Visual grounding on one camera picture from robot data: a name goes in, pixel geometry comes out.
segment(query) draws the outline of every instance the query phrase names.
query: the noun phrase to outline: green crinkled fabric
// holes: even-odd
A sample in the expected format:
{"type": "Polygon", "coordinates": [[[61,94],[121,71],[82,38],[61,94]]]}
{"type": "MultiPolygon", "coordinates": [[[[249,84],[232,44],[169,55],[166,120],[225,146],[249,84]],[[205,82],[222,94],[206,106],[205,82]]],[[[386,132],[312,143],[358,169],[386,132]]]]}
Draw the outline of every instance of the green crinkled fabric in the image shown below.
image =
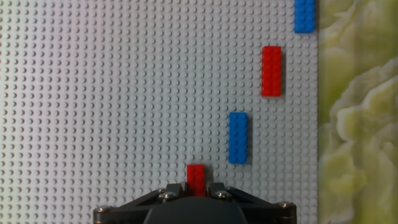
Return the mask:
{"type": "Polygon", "coordinates": [[[398,223],[398,1],[321,0],[319,223],[398,223]]]}

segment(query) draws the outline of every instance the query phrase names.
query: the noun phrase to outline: lego brick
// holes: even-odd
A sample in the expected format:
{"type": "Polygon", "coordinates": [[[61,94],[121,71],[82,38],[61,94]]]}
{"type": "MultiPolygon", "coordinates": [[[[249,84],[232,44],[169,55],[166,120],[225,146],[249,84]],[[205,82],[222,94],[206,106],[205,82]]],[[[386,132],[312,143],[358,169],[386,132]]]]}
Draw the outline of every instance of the lego brick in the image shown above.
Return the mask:
{"type": "Polygon", "coordinates": [[[315,0],[295,0],[294,32],[309,34],[315,30],[315,0]]]}
{"type": "Polygon", "coordinates": [[[188,196],[205,197],[205,165],[187,165],[187,194],[188,196]]]}
{"type": "Polygon", "coordinates": [[[232,164],[245,164],[248,157],[248,114],[229,114],[228,161],[232,164]]]}
{"type": "Polygon", "coordinates": [[[293,0],[0,2],[5,222],[91,223],[206,164],[317,223],[317,34],[295,37],[293,0]],[[267,45],[286,52],[284,97],[260,96],[267,45]],[[230,111],[252,117],[244,166],[230,111]]]}
{"type": "Polygon", "coordinates": [[[281,47],[262,48],[261,96],[280,96],[281,93],[281,47]]]}

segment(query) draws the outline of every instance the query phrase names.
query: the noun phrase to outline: red lego brick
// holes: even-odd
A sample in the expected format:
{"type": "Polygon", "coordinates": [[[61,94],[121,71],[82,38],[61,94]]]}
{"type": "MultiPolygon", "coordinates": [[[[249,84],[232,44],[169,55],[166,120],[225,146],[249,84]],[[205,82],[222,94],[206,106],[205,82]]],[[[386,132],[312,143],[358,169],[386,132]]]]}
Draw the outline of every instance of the red lego brick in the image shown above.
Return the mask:
{"type": "Polygon", "coordinates": [[[188,196],[206,197],[205,165],[187,165],[188,196]]]}
{"type": "Polygon", "coordinates": [[[262,49],[261,96],[280,96],[281,47],[266,46],[262,49]]]}

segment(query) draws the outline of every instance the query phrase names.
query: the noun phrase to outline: metal screw head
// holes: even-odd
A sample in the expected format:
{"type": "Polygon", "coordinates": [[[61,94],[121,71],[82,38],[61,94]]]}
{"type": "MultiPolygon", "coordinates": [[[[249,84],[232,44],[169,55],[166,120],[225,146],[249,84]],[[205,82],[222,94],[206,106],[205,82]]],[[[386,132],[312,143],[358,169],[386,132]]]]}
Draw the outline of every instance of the metal screw head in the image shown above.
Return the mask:
{"type": "Polygon", "coordinates": [[[160,199],[165,199],[165,200],[174,199],[175,197],[176,197],[176,194],[174,192],[164,192],[159,195],[160,199]]]}
{"type": "Polygon", "coordinates": [[[95,211],[102,213],[102,212],[107,212],[107,211],[111,210],[111,208],[112,208],[112,206],[109,206],[109,205],[101,205],[101,206],[98,206],[95,209],[95,211]]]}
{"type": "Polygon", "coordinates": [[[162,194],[162,193],[164,193],[165,189],[163,187],[161,187],[161,188],[157,189],[157,191],[162,194]]]}
{"type": "Polygon", "coordinates": [[[226,198],[228,198],[230,195],[229,195],[229,193],[226,192],[225,190],[219,190],[219,191],[216,192],[216,196],[217,196],[217,198],[220,198],[220,199],[226,199],[226,198]]]}
{"type": "Polygon", "coordinates": [[[293,202],[278,202],[278,205],[280,205],[283,208],[289,208],[292,205],[294,205],[294,203],[293,202]]]}

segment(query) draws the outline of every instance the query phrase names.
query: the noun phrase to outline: blue lego brick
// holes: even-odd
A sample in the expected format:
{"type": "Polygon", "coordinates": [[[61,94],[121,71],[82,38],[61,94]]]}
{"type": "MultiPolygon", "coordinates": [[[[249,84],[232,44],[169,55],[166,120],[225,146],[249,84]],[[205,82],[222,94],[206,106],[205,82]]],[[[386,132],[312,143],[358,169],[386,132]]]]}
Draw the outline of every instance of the blue lego brick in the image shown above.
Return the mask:
{"type": "Polygon", "coordinates": [[[295,0],[294,2],[294,32],[309,34],[315,30],[314,0],[295,0]]]}
{"type": "Polygon", "coordinates": [[[248,114],[229,114],[229,156],[232,164],[245,164],[248,157],[248,114]]]}

